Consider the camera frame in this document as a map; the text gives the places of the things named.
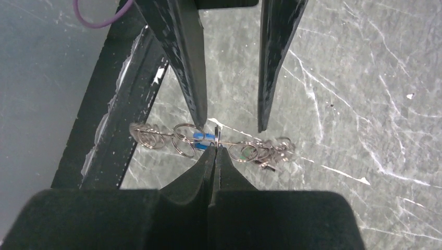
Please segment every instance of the black metal frame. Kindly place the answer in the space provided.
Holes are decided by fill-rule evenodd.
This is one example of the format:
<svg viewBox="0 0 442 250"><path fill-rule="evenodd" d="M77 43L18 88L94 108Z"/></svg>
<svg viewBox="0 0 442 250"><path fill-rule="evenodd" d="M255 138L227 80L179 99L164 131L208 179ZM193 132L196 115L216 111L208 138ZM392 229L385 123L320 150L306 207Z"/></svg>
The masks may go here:
<svg viewBox="0 0 442 250"><path fill-rule="evenodd" d="M119 188L136 147L129 124L146 122L167 67L159 41L132 7L110 28L52 188Z"/></svg>
<svg viewBox="0 0 442 250"><path fill-rule="evenodd" d="M308 0L262 2L259 132L267 129L277 77ZM203 127L207 120L207 91L204 34L198 10L251 7L257 3L258 0L137 0L124 18L110 28L52 187L119 188L136 147L129 135L129 124L146 122L168 61L194 124ZM134 42L140 30L142 33ZM158 70L163 75L157 79ZM116 91L109 83L117 81L121 85Z"/></svg>

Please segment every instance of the metal ring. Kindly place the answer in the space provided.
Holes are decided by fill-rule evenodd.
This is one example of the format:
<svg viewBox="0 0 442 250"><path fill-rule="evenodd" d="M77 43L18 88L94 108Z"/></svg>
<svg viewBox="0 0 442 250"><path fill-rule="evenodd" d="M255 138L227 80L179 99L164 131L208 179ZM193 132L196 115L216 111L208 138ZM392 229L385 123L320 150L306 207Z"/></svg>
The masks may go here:
<svg viewBox="0 0 442 250"><path fill-rule="evenodd" d="M295 148L294 143L291 142L291 139L288 138L288 137L281 136L281 137L276 138L276 141L282 141L279 145L283 145L283 146L287 147L287 148L285 148L285 149L283 148L283 150L285 150L285 151L287 151L287 150L292 150L292 149Z"/></svg>
<svg viewBox="0 0 442 250"><path fill-rule="evenodd" d="M253 153L256 153L256 149L254 148L254 147L252 147L252 146L244 146L244 147L242 147L242 149L241 149L241 156L242 157L244 157L244 158L250 158L250 155L249 156L247 156L247 155L245 155L245 150L246 149L249 149L249 148L252 148L253 149L253 152L251 152L250 153L250 155L252 155Z"/></svg>
<svg viewBox="0 0 442 250"><path fill-rule="evenodd" d="M180 155L182 155L182 156L186 156L187 158L190 158L190 159L192 159L192 158L195 156L195 148L193 147L193 145L192 145L191 143L187 143L187 145L189 145L190 148L192 149L192 151L193 151L193 155L188 155L188 154L184 153L184 152L178 147L178 145L175 143L173 137L172 137L170 140L172 141L172 145L174 146L175 150L176 150Z"/></svg>
<svg viewBox="0 0 442 250"><path fill-rule="evenodd" d="M151 136L152 137L153 141L155 142L153 145L151 145L148 142L143 140L143 138L149 140L149 138L147 136ZM141 130L138 131L137 137L138 137L138 143L140 143L141 145L143 145L143 146L145 146L147 148L150 148L150 149L160 149L160 148L163 148L166 145L166 142L164 141L164 139L162 137L160 137L159 141L163 142L163 144L161 146L157 146L157 144L158 144L157 138L153 134L148 133L148 132L142 132Z"/></svg>
<svg viewBox="0 0 442 250"><path fill-rule="evenodd" d="M268 145L265 145L265 146L266 147L259 147L259 148L263 149L263 150L266 150L267 153L265 155L260 155L258 153L258 156L256 157L256 160L263 161L265 159L269 159L272 156L272 147L270 147Z"/></svg>
<svg viewBox="0 0 442 250"><path fill-rule="evenodd" d="M219 148L219 138L221 137L221 132L219 131L218 125L215 127L215 147Z"/></svg>
<svg viewBox="0 0 442 250"><path fill-rule="evenodd" d="M159 126L157 124L153 124L151 126L151 131L156 133L156 134L160 134L161 132L159 131Z"/></svg>
<svg viewBox="0 0 442 250"><path fill-rule="evenodd" d="M232 145L232 146L229 147L228 152L229 152L230 158L232 158L232 159L234 159L235 161L238 161L238 162L240 162L240 163L243 163L243 162L244 162L244 163L248 163L248 162L250 162L250 161L255 160L255 159L246 159L246 160L244 160L244 159L240 159L240 158L235 157L235 156L232 154L231 150L232 150L232 147L234 147L234 146L239 146L239 145L248 145L248 146L251 146L251 147L255 148L256 151L258 150L258 147L256 147L254 143L251 143L251 142L245 142L245 141L243 141L243 142L237 142L236 145Z"/></svg>
<svg viewBox="0 0 442 250"><path fill-rule="evenodd" d="M203 134L202 139L189 138L189 137L187 137L187 136L185 136L185 135L183 135L183 134L178 133L177 129L178 129L178 128L181 128L181 127L189 127L189 128L193 128L193 129L196 129L196 130L200 131L200 132ZM174 127L174 136L175 136L176 138L180 139L180 140L183 141L183 142L187 142L187 143L191 143L191 144L193 144L193 143L198 143L198 142L200 142L200 140L204 140L204 139L206 138L206 133L204 133L204 131L203 131L202 129L198 129L198 128L197 128L195 125L193 125L193 124L190 124L190 123L180 123L180 124L178 124L178 125L176 125L176 126Z"/></svg>
<svg viewBox="0 0 442 250"><path fill-rule="evenodd" d="M140 127L141 127L140 124L133 122L129 125L129 131L137 132L140 130Z"/></svg>

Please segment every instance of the marble surface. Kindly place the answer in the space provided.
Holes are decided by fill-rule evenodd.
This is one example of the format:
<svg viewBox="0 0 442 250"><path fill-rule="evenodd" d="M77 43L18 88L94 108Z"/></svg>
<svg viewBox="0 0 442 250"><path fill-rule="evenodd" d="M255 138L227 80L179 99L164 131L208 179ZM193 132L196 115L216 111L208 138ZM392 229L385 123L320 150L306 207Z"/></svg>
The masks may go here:
<svg viewBox="0 0 442 250"><path fill-rule="evenodd" d="M235 129L297 146L280 172L236 167L259 189L343 195L367 249L441 249L441 9L433 0L310 0L261 134L260 8L202 11L208 116L227 126L223 139L247 138ZM191 122L171 70L149 122ZM123 188L161 188L194 162L138 147Z"/></svg>

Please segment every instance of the metal wire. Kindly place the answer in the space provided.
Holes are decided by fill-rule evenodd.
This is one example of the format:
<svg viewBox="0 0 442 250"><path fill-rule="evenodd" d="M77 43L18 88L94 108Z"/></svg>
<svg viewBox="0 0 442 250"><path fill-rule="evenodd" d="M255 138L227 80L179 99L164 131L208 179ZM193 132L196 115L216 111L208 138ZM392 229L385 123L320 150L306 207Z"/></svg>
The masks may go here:
<svg viewBox="0 0 442 250"><path fill-rule="evenodd" d="M195 139L186 136L181 130L185 128L195 129L199 131L203 138ZM161 149L166 146L169 140L178 154L193 158L196 155L196 143L210 142L210 144L219 147L221 145L228 145L228 152L230 158L240 163L253 162L261 168L269 168L273 171L277 170L276 165L281 161L289 161L295 149L294 144L288 137L276 138L276 143L271 140L267 141L240 141L240 142L224 142L221 141L221 133L219 127L215 128L215 140L206 138L206 133L202 129L198 129L195 125L190 123L180 123L176 125L172 133L164 132L166 128L160 129L158 125L150 125L149 123L132 123L129 126L129 132L132 137L141 145L150 149ZM184 142L190 146L192 154L186 154L180 149L178 142ZM239 154L235 155L232 150L238 147Z"/></svg>

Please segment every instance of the white vein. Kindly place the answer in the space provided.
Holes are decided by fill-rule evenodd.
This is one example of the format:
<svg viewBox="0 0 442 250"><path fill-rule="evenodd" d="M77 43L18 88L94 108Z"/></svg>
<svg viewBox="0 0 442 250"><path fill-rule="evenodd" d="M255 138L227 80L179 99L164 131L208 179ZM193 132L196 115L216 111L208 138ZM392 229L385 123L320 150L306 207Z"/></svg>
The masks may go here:
<svg viewBox="0 0 442 250"><path fill-rule="evenodd" d="M18 5L16 5L15 3L8 2L7 0L2 0L2 2L7 3L7 4L9 4L10 6L15 7L15 8L17 8L17 9L21 9L21 10L23 10L24 12L28 13L30 16L32 16L32 17L34 17L34 18L36 18L36 19L39 19L39 20L42 21L42 22L47 23L46 20L44 20L44 19L42 19L41 17L37 16L36 14L30 12L29 10L27 10L27 9L25 9L25 8L23 8L23 7L20 7L20 6L18 6Z"/></svg>
<svg viewBox="0 0 442 250"><path fill-rule="evenodd" d="M412 236L417 236L417 237L428 238L428 239L435 240L435 241L442 241L442 239L440 239L440 238L436 238L436 237L425 235L425 234L412 233L412 232L404 232L404 231L389 232L389 231L385 231L385 230L381 230L381 229L377 229L377 228L367 228L367 227L360 227L360 229L361 230L373 230L376 232L396 235L396 236L400 236L400 237L404 237L405 235L412 235Z"/></svg>
<svg viewBox="0 0 442 250"><path fill-rule="evenodd" d="M356 115L356 117L361 118L363 120L365 120L366 122L371 124L371 121L366 119L365 117L359 115L354 109L353 107L342 97L340 97L338 94L336 94L333 90L331 90L330 88L328 88L322 81L318 80L318 78L316 78L315 76L313 76L312 74L310 74L305 68L302 67L302 60L292 51L289 49L289 53L294 56L296 58L296 60L298 60L299 64L301 65L301 69L303 72L305 72L310 79L312 79L313 81L319 83L323 88L325 88L328 92L330 92L330 94L332 94L333 96L335 96L336 98L338 98L339 100L341 100L347 107L349 107L351 109L351 111ZM331 85L334 85L335 83L329 79L327 79L326 77L320 75L325 81L329 82Z"/></svg>
<svg viewBox="0 0 442 250"><path fill-rule="evenodd" d="M425 118L436 118L436 119L442 118L441 115L424 115L424 114L419 114L418 112L416 112L416 110L414 110L412 108L408 108L408 111L411 112L412 114L415 114L417 116L422 116L422 117L425 117Z"/></svg>
<svg viewBox="0 0 442 250"><path fill-rule="evenodd" d="M314 31L314 30L309 30L309 29L300 28L300 27L298 27L297 29L305 31L305 32L311 32L311 33L318 34L318 35L328 36L330 38L333 38L333 40L338 41L338 39L335 36L332 36L332 35L329 35L329 34L320 33L320 32Z"/></svg>
<svg viewBox="0 0 442 250"><path fill-rule="evenodd" d="M315 163L315 161L310 160L310 159L307 159L307 158L305 158L305 157L300 157L300 158L303 159L303 160L309 161L309 162L311 162L311 163ZM358 178L355 178L355 177L353 177L353 176L351 176L351 175L349 175L349 174L347 174L347 173L344 173L344 172L342 172L342 171L340 171L340 170L337 170L337 169L334 169L334 168L331 168L331 167L328 167L328 166L325 166L325 165L320 165L320 166L323 167L323 168L325 168L325 169L331 170L331 171L333 171L333 172L335 172L335 173L341 174L341 175L343 175L343 176L345 176L345 177L348 177L348 178L354 179L354 180L356 180L356 181L359 181L359 182L361 182L361 183L364 183L364 184L370 186L370 183L368 182L368 180L367 180L365 177L362 177L362 178L358 179Z"/></svg>
<svg viewBox="0 0 442 250"><path fill-rule="evenodd" d="M390 99L390 100L389 100L390 105L394 108L394 111L395 111L395 113L391 113L391 112L390 112L390 117L391 117L391 127L392 127L392 129L393 129L393 131L394 131L394 133L395 133L396 139L399 141L399 146L400 146L401 154L402 154L402 156L403 156L403 162L405 163L405 162L406 162L406 158L405 158L405 150L406 150L406 149L405 149L405 147L403 146L403 143L402 143L402 141L401 141L401 139L400 139L400 136L399 136L399 133L398 133L398 131L397 131L397 129L399 128L399 126L397 126L397 124L396 124L396 122L395 122L395 118L396 118L397 116L401 116L401 113L400 113L398 107L396 106L395 102L393 101L393 97L391 96L391 94L390 94L390 90L388 90L388 86L387 86L387 84L385 83L384 79L382 78L381 75L378 75L378 76L379 76L379 79L380 79L381 83L384 85L385 91L387 92L387 95L388 95L388 97L389 97L389 99Z"/></svg>
<svg viewBox="0 0 442 250"><path fill-rule="evenodd" d="M371 26L373 26L376 30L377 30L377 32L379 33L379 35L382 37L382 41L383 41L383 43L384 43L384 46L385 46L385 48L388 50L388 52L398 61L398 64L399 64L399 66L400 66L400 68L403 70L403 72L408 76L408 77L410 77L410 75L408 74L408 72L405 70L405 67L406 67L406 65L405 65L405 63L403 63L402 62L402 60L401 59L399 59L391 50L390 50L390 48L387 46L387 43L385 42L385 36L384 36L384 34L382 33L382 31L371 21L371 20L369 20L369 23L371 24Z"/></svg>
<svg viewBox="0 0 442 250"><path fill-rule="evenodd" d="M286 67L283 66L283 69L285 71L287 71L293 78L295 78L296 80L298 80L299 82L301 82L304 85L304 89L305 89L305 93L307 95L308 98L310 98L311 100L313 100L314 102L314 107L315 107L315 111L316 111L316 115L317 115L317 125L318 125L318 130L319 130L319 135L317 136L318 138L316 139L317 143L321 143L322 139L324 138L324 129L322 127L321 124L321 116L319 113L319 107L318 107L318 103L316 100L316 95L315 92L312 90L311 87L307 87L307 83L305 82L306 77L305 74L307 74L309 76L309 78L314 78L314 76L312 76L303 66L302 61L300 59L298 59L299 64L301 66L302 69L302 73L304 75L304 81L301 81L301 79L299 79L298 77L296 77L290 70L288 70Z"/></svg>
<svg viewBox="0 0 442 250"><path fill-rule="evenodd" d="M387 8L387 9L395 10L395 11L397 11L397 12L400 12L400 13L402 13L402 14L405 14L405 15L408 15L408 16L411 16L411 17L415 17L415 18L422 19L422 17L416 16L416 15L414 15L414 14L412 14L412 13L409 13L409 12L406 12L406 11L404 11L404 10L400 10L400 9L397 9L397 8L394 8L394 7L391 7L391 6L385 5L385 4L381 4L381 3L375 3L375 4L376 4L376 5L379 5L379 6L382 6L382 7L384 7L384 8Z"/></svg>
<svg viewBox="0 0 442 250"><path fill-rule="evenodd" d="M425 224L427 227L433 229L435 232L437 232L438 234L442 235L442 232L440 232L439 230L437 230L436 228L434 228L432 225L428 224L428 222L422 220L421 218L419 218L418 216L416 216L415 214L413 214L412 212L406 210L405 208L399 206L399 208L401 209L401 211L405 211L408 215L413 216L414 218L416 218L417 220L419 220L420 222L422 222L423 224Z"/></svg>
<svg viewBox="0 0 442 250"><path fill-rule="evenodd" d="M132 170L130 168L127 169L127 171L129 171L129 174L135 179L136 183L139 183L140 181L138 180L137 176L135 174L133 174Z"/></svg>
<svg viewBox="0 0 442 250"><path fill-rule="evenodd" d="M343 185L343 186L345 186L348 190L350 190L350 192L354 195L354 196L356 196L364 205L366 205L366 206L368 206L368 204L365 202L365 200L361 197L361 196L359 196L359 194L354 190L354 189L352 189L349 185L347 185L346 184L346 182L344 182L344 181L341 181L341 180L339 180L339 182Z"/></svg>
<svg viewBox="0 0 442 250"><path fill-rule="evenodd" d="M406 202L413 203L413 204L415 204L415 205L418 205L418 206L420 206L420 207L425 208L424 205L422 205L422 204L420 204L420 203L417 203L417 202L414 202L414 201L412 201L412 200L410 200L410 199L407 199L407 198L402 198L402 199L403 199L404 201L406 201Z"/></svg>
<svg viewBox="0 0 442 250"><path fill-rule="evenodd" d="M54 9L52 3L49 0L44 0L44 1L51 7L51 9Z"/></svg>
<svg viewBox="0 0 442 250"><path fill-rule="evenodd" d="M232 128L232 127L229 127L229 126L227 126L227 125L225 125L225 124L222 124L222 123L221 123L220 121L218 121L216 118L209 118L209 119L207 119L207 120L208 120L208 121L211 121L211 122L213 122L213 123L215 123L215 124L217 124L221 130L222 130L224 127L226 127L227 129L231 129L231 130L233 130L233 131L235 131L235 132L238 132L238 133L240 133L240 134L243 134L243 135L245 135L245 136L247 136L247 137L253 138L253 139L258 140L258 141L261 141L261 139L256 138L256 137L252 136L251 134L244 133L243 131L239 131L239 130L234 129L234 128Z"/></svg>
<svg viewBox="0 0 442 250"><path fill-rule="evenodd" d="M432 186L432 185L430 185L430 184L427 183L427 182L424 182L424 181L421 181L421 180L417 180L417 179L413 179L413 178L407 178L407 177L404 177L404 176L400 176L400 175L398 175L398 174L393 173L393 172L390 171L390 170L386 170L386 169L383 167L383 165L380 163L377 154L374 153L372 149L370 149L370 147L368 146L368 144L365 143L364 141L362 141L361 138L360 138L359 136L358 136L358 139L359 139L359 142L362 144L362 147L363 147L363 148L369 153L369 155L370 155L371 158L373 159L375 165L376 165L377 168L378 168L378 172L383 173L383 174L388 175L388 176L391 176L391 177L394 177L394 178L397 178L397 179L400 179L400 180L412 181L412 182L417 183L417 184L419 184L419 185L423 185L423 186Z"/></svg>

